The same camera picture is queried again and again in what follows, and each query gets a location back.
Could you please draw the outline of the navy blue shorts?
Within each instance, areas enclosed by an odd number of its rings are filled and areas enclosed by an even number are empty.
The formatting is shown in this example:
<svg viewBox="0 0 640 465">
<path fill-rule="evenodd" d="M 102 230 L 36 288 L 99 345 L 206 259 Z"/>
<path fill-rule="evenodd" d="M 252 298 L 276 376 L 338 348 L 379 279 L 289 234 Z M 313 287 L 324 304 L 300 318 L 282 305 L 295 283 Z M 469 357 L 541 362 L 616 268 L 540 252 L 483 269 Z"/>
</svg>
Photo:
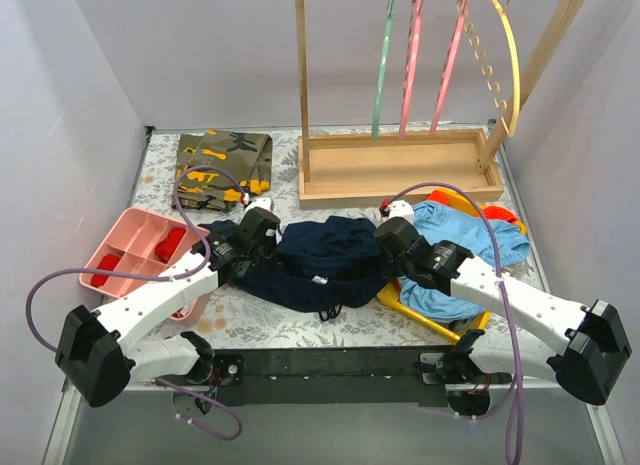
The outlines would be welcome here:
<svg viewBox="0 0 640 465">
<path fill-rule="evenodd" d="M 383 289 L 382 253 L 367 218 L 331 216 L 278 227 L 272 251 L 259 253 L 234 285 L 255 297 L 321 321 L 360 308 Z"/>
</svg>

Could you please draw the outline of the green hanger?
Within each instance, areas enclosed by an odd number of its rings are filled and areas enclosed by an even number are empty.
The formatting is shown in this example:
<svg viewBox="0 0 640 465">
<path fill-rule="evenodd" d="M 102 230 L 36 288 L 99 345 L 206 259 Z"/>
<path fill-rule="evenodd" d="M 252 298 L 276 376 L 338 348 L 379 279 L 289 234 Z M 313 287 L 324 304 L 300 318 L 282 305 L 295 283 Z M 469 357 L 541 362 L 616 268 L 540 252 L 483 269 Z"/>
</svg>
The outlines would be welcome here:
<svg viewBox="0 0 640 465">
<path fill-rule="evenodd" d="M 379 137 L 381 110 L 382 110 L 382 102 L 384 97 L 384 85 L 385 85 L 386 70 L 387 70 L 387 61 L 389 56 L 391 34 L 392 34 L 392 27 L 393 27 L 394 8 L 395 8 L 395 0 L 389 0 L 387 4 L 387 10 L 386 10 L 384 35 L 383 35 L 383 41 L 381 46 L 381 55 L 380 55 L 378 78 L 377 78 L 377 85 L 376 85 L 376 95 L 375 95 L 374 110 L 373 110 L 372 124 L 371 124 L 371 139 L 373 142 L 376 142 Z"/>
</svg>

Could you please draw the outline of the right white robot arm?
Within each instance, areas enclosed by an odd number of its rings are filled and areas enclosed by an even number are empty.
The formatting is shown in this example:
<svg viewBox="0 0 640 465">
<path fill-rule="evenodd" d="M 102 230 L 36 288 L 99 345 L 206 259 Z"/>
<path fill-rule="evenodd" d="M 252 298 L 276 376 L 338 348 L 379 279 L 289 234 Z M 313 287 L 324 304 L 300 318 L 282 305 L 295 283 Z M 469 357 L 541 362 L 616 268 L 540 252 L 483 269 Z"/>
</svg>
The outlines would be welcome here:
<svg viewBox="0 0 640 465">
<path fill-rule="evenodd" d="M 504 318 L 516 331 L 471 329 L 427 372 L 444 383 L 521 373 L 554 381 L 591 405 L 609 398 L 632 350 L 618 310 L 606 301 L 587 306 L 497 276 L 470 250 L 443 240 L 428 243 L 406 219 L 393 217 L 374 232 L 392 277 L 471 302 Z"/>
</svg>

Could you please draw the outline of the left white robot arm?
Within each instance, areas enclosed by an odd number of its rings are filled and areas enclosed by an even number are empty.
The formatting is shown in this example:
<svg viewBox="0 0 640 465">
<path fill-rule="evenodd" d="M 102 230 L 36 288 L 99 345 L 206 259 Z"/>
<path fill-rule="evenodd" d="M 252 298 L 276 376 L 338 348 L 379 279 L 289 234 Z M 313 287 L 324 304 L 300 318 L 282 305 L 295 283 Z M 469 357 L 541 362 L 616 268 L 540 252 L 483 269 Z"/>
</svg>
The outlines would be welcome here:
<svg viewBox="0 0 640 465">
<path fill-rule="evenodd" d="M 148 341 L 146 335 L 188 303 L 243 276 L 253 262 L 274 251 L 280 223 L 269 198 L 253 201 L 229 237 L 210 233 L 167 271 L 128 295 L 88 310 L 70 311 L 55 356 L 92 407 L 114 400 L 129 383 L 179 376 L 200 385 L 209 380 L 215 352 L 192 331 Z"/>
</svg>

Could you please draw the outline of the light blue shorts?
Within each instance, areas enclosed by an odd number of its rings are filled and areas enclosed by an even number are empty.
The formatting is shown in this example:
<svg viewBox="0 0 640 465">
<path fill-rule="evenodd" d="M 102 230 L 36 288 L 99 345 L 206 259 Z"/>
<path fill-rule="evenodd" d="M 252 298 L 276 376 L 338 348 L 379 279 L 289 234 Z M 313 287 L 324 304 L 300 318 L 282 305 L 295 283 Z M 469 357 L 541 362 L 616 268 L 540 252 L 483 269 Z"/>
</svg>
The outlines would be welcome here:
<svg viewBox="0 0 640 465">
<path fill-rule="evenodd" d="M 485 262 L 495 263 L 493 245 L 484 222 L 449 206 L 424 201 L 413 206 L 414 227 L 431 244 L 451 241 L 472 251 Z M 502 220 L 490 222 L 499 246 L 501 265 L 510 267 L 524 261 L 530 253 L 530 242 L 519 228 Z M 398 279 L 400 302 L 410 309 L 441 324 L 468 320 L 484 312 L 474 303 L 449 297 L 437 290 L 421 288 L 406 277 Z"/>
</svg>

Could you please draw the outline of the camouflage shorts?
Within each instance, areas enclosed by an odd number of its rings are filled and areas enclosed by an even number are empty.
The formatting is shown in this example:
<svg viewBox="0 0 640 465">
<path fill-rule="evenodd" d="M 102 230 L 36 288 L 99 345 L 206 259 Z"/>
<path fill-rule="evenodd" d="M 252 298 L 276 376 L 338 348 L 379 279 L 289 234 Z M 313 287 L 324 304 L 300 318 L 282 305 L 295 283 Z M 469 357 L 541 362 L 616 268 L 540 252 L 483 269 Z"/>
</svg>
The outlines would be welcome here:
<svg viewBox="0 0 640 465">
<path fill-rule="evenodd" d="M 182 134 L 176 161 L 182 207 L 228 212 L 243 196 L 269 191 L 272 153 L 268 134 L 220 129 Z"/>
</svg>

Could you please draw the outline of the pink hanger right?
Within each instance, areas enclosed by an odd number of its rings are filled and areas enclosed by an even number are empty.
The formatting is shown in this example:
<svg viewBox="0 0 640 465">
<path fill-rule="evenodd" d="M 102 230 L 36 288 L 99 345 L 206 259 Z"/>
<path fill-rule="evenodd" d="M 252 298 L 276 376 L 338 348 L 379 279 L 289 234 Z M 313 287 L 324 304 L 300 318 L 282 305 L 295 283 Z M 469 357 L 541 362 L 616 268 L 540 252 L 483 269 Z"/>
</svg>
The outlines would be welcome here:
<svg viewBox="0 0 640 465">
<path fill-rule="evenodd" d="M 440 81 L 440 86 L 439 86 L 436 104 L 434 108 L 434 114 L 431 120 L 431 126 L 430 126 L 431 134 L 434 134 L 437 131 L 441 113 L 446 102 L 449 85 L 453 75 L 457 54 L 458 54 L 461 38 L 463 35 L 463 31 L 464 31 L 467 2 L 468 0 L 457 1 L 458 14 L 457 14 L 457 18 L 454 26 L 454 31 L 449 43 L 449 48 L 447 51 L 445 63 L 442 69 L 441 81 Z"/>
</svg>

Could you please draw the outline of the pink hanger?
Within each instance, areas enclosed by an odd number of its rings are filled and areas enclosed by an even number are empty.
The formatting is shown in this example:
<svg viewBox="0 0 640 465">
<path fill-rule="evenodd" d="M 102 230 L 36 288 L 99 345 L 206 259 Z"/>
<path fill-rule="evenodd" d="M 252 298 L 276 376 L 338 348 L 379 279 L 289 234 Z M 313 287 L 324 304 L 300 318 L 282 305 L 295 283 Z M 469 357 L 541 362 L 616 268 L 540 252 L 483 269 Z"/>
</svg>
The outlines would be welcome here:
<svg viewBox="0 0 640 465">
<path fill-rule="evenodd" d="M 407 39 L 407 53 L 405 62 L 405 76 L 403 82 L 403 97 L 399 122 L 399 138 L 406 135 L 407 125 L 411 109 L 415 74 L 420 47 L 420 34 L 422 26 L 422 8 L 425 0 L 412 0 L 410 24 Z"/>
<path fill-rule="evenodd" d="M 434 134 L 437 131 L 441 113 L 446 102 L 449 85 L 453 75 L 457 54 L 458 54 L 461 38 L 463 35 L 463 31 L 464 31 L 467 2 L 468 0 L 457 1 L 458 14 L 457 14 L 457 18 L 454 26 L 454 31 L 449 43 L 449 48 L 447 51 L 445 63 L 442 69 L 441 81 L 440 81 L 440 86 L 439 86 L 436 104 L 434 108 L 434 114 L 431 120 L 431 126 L 430 126 L 431 134 Z"/>
</svg>

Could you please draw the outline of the yellow hanger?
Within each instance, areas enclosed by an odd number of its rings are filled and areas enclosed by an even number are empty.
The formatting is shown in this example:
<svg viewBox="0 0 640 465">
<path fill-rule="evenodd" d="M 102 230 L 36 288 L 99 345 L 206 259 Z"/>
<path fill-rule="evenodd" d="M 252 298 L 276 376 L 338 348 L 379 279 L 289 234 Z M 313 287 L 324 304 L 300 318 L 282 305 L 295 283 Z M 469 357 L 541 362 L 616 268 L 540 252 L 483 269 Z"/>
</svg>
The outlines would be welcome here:
<svg viewBox="0 0 640 465">
<path fill-rule="evenodd" d="M 468 43 L 471 46 L 474 58 L 480 64 L 480 69 L 485 78 L 488 90 L 493 94 L 494 107 L 502 112 L 500 121 L 506 131 L 508 137 L 513 137 L 517 130 L 520 118 L 520 99 L 521 99 L 521 73 L 518 49 L 516 45 L 515 35 L 506 13 L 505 8 L 499 0 L 488 0 L 494 7 L 502 26 L 507 50 L 509 54 L 509 65 L 511 68 L 511 90 L 512 98 L 515 104 L 511 106 L 508 112 L 508 103 L 502 97 L 501 85 L 494 79 L 494 69 L 487 61 L 486 52 L 481 48 L 480 37 L 477 35 L 474 24 L 468 18 L 468 2 L 469 0 L 456 0 L 456 7 L 463 19 L 463 30 L 467 35 Z"/>
</svg>

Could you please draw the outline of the pink hanger left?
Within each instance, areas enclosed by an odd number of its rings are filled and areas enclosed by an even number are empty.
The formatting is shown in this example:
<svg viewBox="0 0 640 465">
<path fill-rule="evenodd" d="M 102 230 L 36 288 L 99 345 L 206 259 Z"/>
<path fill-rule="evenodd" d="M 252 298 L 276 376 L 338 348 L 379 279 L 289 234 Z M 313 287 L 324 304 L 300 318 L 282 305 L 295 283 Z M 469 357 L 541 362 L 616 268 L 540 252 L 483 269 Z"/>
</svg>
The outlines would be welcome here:
<svg viewBox="0 0 640 465">
<path fill-rule="evenodd" d="M 410 24 L 407 39 L 407 53 L 405 62 L 405 76 L 403 82 L 403 97 L 399 122 L 399 138 L 406 135 L 407 125 L 411 109 L 415 74 L 420 47 L 420 34 L 422 26 L 422 8 L 425 0 L 412 0 Z"/>
</svg>

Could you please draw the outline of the yellow plastic tray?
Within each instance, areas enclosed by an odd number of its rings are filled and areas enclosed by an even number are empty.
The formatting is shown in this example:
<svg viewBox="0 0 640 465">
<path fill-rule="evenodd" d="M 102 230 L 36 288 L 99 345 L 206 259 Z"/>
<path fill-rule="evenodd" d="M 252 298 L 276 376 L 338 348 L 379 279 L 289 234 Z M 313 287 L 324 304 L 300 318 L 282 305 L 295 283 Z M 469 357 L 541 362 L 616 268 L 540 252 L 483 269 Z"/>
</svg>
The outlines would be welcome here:
<svg viewBox="0 0 640 465">
<path fill-rule="evenodd" d="M 521 221 L 521 224 L 517 227 L 519 228 L 520 233 L 526 238 L 526 226 L 524 223 Z M 377 298 L 387 308 L 408 317 L 451 343 L 457 342 L 469 329 L 484 329 L 489 323 L 489 319 L 491 317 L 491 312 L 484 309 L 483 313 L 472 319 L 454 321 L 449 324 L 437 323 L 403 305 L 400 302 L 400 293 L 401 286 L 398 279 L 394 279 L 378 293 Z"/>
</svg>

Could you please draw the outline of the orange garment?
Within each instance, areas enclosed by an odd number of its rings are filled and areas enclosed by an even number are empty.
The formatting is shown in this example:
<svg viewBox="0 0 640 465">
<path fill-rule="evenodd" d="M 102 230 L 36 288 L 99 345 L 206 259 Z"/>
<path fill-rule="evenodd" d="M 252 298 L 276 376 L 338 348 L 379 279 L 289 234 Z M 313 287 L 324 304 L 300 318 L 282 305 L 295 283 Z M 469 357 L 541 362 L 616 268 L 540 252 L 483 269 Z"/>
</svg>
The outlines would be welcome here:
<svg viewBox="0 0 640 465">
<path fill-rule="evenodd" d="M 468 199 L 446 188 L 436 189 L 427 196 L 426 200 L 448 206 L 473 217 L 480 217 L 478 210 Z M 500 220 L 517 226 L 521 224 L 518 216 L 506 208 L 495 205 L 485 206 L 482 204 L 479 204 L 478 208 L 483 211 L 489 220 Z"/>
</svg>

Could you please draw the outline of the wooden clothes rack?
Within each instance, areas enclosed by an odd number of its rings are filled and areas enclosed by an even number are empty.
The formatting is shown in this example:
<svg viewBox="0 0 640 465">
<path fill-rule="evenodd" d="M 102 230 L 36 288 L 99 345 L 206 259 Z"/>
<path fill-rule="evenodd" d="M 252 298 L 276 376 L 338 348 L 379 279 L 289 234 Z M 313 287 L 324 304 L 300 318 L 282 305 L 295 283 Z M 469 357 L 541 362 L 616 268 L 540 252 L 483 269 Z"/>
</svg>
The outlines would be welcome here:
<svg viewBox="0 0 640 465">
<path fill-rule="evenodd" d="M 521 110 L 585 0 L 559 0 L 526 65 L 520 65 Z M 305 0 L 295 0 L 301 135 L 299 200 L 304 209 L 381 203 L 401 188 L 426 181 L 451 183 L 481 202 L 504 192 L 495 161 L 510 138 L 500 114 L 491 132 L 481 128 L 395 133 L 311 135 L 309 124 Z"/>
</svg>

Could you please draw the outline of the pink divided organizer tray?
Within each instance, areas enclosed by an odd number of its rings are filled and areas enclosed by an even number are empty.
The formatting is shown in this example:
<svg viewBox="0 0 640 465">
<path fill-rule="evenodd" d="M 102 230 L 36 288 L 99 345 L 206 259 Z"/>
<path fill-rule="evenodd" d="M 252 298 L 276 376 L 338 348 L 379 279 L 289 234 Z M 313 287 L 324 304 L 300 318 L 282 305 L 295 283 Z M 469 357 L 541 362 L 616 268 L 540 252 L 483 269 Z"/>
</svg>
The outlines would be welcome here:
<svg viewBox="0 0 640 465">
<path fill-rule="evenodd" d="M 154 248 L 173 227 L 186 230 L 168 263 L 158 260 Z M 126 209 L 111 228 L 85 268 L 157 276 L 172 266 L 199 241 L 184 221 L 140 208 Z M 121 298 L 146 282 L 130 278 L 107 277 L 94 272 L 80 274 L 79 283 L 111 298 Z M 200 319 L 211 293 L 200 296 L 171 315 L 171 320 L 192 326 Z"/>
</svg>

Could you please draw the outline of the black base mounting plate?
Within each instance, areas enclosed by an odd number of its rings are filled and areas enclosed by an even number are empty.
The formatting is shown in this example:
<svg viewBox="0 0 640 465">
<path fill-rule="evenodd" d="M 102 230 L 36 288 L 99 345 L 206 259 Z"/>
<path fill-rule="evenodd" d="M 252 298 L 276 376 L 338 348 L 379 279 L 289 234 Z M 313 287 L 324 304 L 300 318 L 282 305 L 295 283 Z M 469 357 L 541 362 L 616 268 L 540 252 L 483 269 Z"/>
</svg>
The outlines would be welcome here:
<svg viewBox="0 0 640 465">
<path fill-rule="evenodd" d="M 171 375 L 184 386 L 214 386 L 231 407 L 404 403 L 445 406 L 447 385 L 478 385 L 486 376 L 449 346 L 219 350 L 197 379 Z"/>
</svg>

